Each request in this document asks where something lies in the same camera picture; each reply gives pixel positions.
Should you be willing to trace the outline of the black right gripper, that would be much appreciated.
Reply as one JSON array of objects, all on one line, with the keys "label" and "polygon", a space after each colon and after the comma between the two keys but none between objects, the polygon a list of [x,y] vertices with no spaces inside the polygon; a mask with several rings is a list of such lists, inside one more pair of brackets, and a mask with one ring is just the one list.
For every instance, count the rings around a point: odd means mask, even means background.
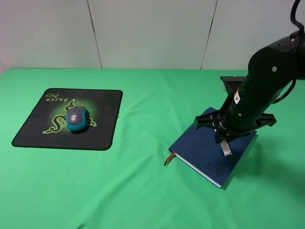
[{"label": "black right gripper", "polygon": [[220,79],[228,96],[219,110],[195,118],[196,129],[216,129],[230,142],[276,123],[274,115],[264,113],[275,100],[275,93],[261,88],[245,76],[221,76]]}]

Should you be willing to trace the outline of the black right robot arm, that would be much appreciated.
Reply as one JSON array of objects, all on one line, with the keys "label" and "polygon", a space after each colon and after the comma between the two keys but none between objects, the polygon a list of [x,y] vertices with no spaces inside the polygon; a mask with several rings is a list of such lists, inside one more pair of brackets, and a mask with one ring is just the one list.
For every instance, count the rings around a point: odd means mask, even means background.
[{"label": "black right robot arm", "polygon": [[217,143],[233,141],[276,119],[265,110],[290,83],[305,78],[305,35],[298,32],[257,51],[248,63],[248,75],[228,94],[219,110],[197,116],[196,129],[215,129]]}]

